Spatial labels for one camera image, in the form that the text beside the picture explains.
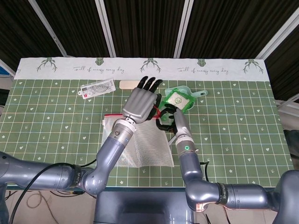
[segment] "white package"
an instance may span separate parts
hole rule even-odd
[[[122,115],[104,116],[102,145],[109,136],[115,121],[123,118]],[[121,154],[116,166],[135,168],[174,166],[166,134],[157,128],[155,118],[136,125],[136,132]]]
[[[96,97],[105,93],[113,92],[116,90],[113,79],[106,79],[95,83],[82,85],[78,95],[81,95],[83,99],[90,97]]]

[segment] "table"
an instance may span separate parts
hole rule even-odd
[[[120,80],[164,81],[158,92],[187,85],[207,90],[186,114],[212,182],[275,187],[293,169],[263,60],[145,58],[21,59],[0,119],[0,148],[17,158],[86,164],[101,144],[104,114],[120,113],[131,90]],[[116,91],[90,99],[79,86],[114,78]],[[115,167],[108,186],[183,187],[174,167]]]

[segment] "plastic bag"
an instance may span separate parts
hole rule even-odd
[[[115,121],[122,118],[124,118],[122,115],[114,114],[104,116],[102,144],[109,136]],[[116,166],[135,168],[174,166],[166,134],[157,128],[156,118],[136,125],[136,132],[121,154]]]

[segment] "gray robot arm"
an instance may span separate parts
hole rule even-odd
[[[148,77],[141,79],[133,90],[128,101],[122,109],[124,119],[115,123],[111,134],[106,139],[97,153],[97,165],[91,168],[81,168],[78,165],[56,166],[42,173],[30,189],[39,190],[64,190],[78,187],[89,194],[98,195],[107,184],[110,171],[115,166],[124,148],[135,131],[135,124],[140,124],[151,119],[156,110],[154,105],[159,105],[161,95],[154,92],[162,80]],[[6,153],[0,152],[0,222],[8,223],[8,210],[4,197],[7,183],[15,183],[25,188],[31,180],[44,168],[47,163],[22,161]]]
[[[257,184],[206,182],[202,179],[195,145],[183,113],[174,106],[167,106],[166,111],[173,114],[174,122],[171,126],[162,126],[157,120],[157,126],[173,131],[177,137],[176,148],[186,185],[186,199],[193,211],[204,211],[210,203],[216,203],[233,210],[273,210],[278,212],[274,224],[299,224],[299,171],[285,172],[271,191]]]

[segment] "black fingertip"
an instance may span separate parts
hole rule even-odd
[[[162,95],[160,93],[157,94],[155,106],[159,107],[161,102]]]
[[[166,114],[166,113],[174,114],[174,112],[175,112],[175,110],[166,107],[165,109],[163,109],[163,110],[160,112],[160,117],[162,117],[162,116],[163,116],[164,114]]]
[[[155,116],[155,114],[156,114],[156,109],[155,108],[151,109],[149,116],[146,120],[151,120]]]
[[[174,106],[174,105],[172,105],[172,104],[165,104],[165,106],[166,107],[169,107],[169,108],[171,108],[171,109],[173,109],[173,110],[177,110],[177,107],[176,106]]]
[[[150,79],[148,80],[148,82],[145,84],[144,89],[145,89],[145,90],[149,90],[151,84],[153,83],[153,81],[154,81],[155,79],[156,79],[155,77],[150,78]]]
[[[148,76],[143,77],[137,85],[137,88],[142,89],[145,81],[148,79]]]
[[[153,85],[152,87],[149,89],[150,92],[155,92],[156,89],[158,88],[158,86],[163,82],[162,79],[158,79]]]

